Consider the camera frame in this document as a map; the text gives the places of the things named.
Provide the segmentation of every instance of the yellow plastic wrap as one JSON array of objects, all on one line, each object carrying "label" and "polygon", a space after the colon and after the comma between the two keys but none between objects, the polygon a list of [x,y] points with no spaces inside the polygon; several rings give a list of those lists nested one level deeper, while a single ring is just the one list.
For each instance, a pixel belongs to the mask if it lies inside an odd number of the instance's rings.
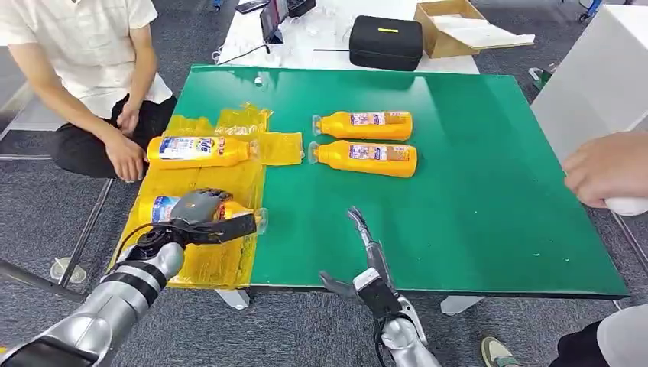
[{"label": "yellow plastic wrap", "polygon": [[259,147],[266,166],[300,164],[304,156],[301,132],[262,132]]},{"label": "yellow plastic wrap", "polygon": [[[231,135],[242,141],[258,140],[260,133],[267,129],[267,120],[271,112],[249,104],[243,107],[241,110],[222,110],[216,127],[205,118],[187,119],[174,115],[163,135]],[[263,183],[264,165],[260,160],[244,161],[233,167],[150,170],[142,182],[119,243],[121,244],[123,238],[133,229],[145,223],[138,215],[140,205],[147,205],[140,203],[144,197],[182,196],[195,188],[214,187],[231,193],[242,206],[260,209]],[[125,248],[135,243],[138,236],[146,231],[147,229],[142,229],[134,235]],[[256,235],[249,235],[224,245],[187,246],[184,266],[180,273],[169,281],[168,286],[220,289],[248,286],[256,239]]]}]

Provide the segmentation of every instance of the white shirt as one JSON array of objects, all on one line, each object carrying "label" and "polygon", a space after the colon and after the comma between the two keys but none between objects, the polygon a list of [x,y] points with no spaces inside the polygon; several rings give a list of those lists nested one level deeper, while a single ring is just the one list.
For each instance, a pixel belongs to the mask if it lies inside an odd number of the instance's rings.
[{"label": "white shirt", "polygon": [[648,365],[648,304],[628,307],[601,321],[598,347],[610,367]]},{"label": "white shirt", "polygon": [[[135,69],[129,30],[156,17],[151,0],[0,0],[0,46],[39,43],[70,94],[109,119]],[[172,95],[156,73],[145,99]]]}]

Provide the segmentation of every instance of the sleeve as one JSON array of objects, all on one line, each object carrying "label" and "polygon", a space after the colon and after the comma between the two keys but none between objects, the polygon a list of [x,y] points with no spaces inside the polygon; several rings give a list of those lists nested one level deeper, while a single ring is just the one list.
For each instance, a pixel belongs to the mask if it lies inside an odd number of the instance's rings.
[{"label": "sleeve", "polygon": [[151,0],[126,0],[126,6],[130,29],[146,27],[157,18],[157,11]]},{"label": "sleeve", "polygon": [[0,46],[36,43],[34,32],[24,22],[11,0],[0,0]]}]

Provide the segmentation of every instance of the orange bottle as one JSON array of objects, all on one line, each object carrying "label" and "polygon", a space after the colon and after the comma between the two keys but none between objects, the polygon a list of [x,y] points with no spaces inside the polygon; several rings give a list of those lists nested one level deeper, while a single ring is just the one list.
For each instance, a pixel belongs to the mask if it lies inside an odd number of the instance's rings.
[{"label": "orange bottle", "polygon": [[313,116],[313,134],[336,138],[407,140],[412,135],[412,114],[405,111],[336,112]]},{"label": "orange bottle", "polygon": [[346,140],[308,149],[310,163],[325,163],[336,170],[412,177],[416,170],[416,148],[409,145],[357,143]]},{"label": "orange bottle", "polygon": [[159,169],[222,166],[255,158],[255,141],[239,141],[223,136],[158,136],[147,148],[149,164]]},{"label": "orange bottle", "polygon": [[[171,219],[171,210],[180,201],[179,196],[144,196],[139,200],[139,221],[148,222],[168,222]],[[267,209],[260,208],[257,210],[246,208],[238,202],[229,199],[226,200],[216,210],[214,220],[232,219],[244,214],[254,214],[254,221],[257,223],[257,234],[262,234],[267,228]]]}]

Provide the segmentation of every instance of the black pants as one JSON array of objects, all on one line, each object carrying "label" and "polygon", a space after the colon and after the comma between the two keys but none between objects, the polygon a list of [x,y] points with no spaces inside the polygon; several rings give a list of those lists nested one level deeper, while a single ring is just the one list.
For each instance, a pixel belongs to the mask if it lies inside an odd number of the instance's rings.
[{"label": "black pants", "polygon": [[[126,101],[128,96],[117,102],[110,119],[104,120],[116,127],[117,117],[122,113]],[[144,101],[140,107],[138,125],[129,138],[146,151],[149,141],[167,128],[176,102],[175,96],[160,104]],[[103,141],[95,135],[68,122],[54,133],[54,137],[52,159],[59,167],[86,176],[117,178],[105,153]]]},{"label": "black pants", "polygon": [[600,323],[593,323],[577,333],[560,338],[558,358],[549,367],[610,367],[596,340]]}]

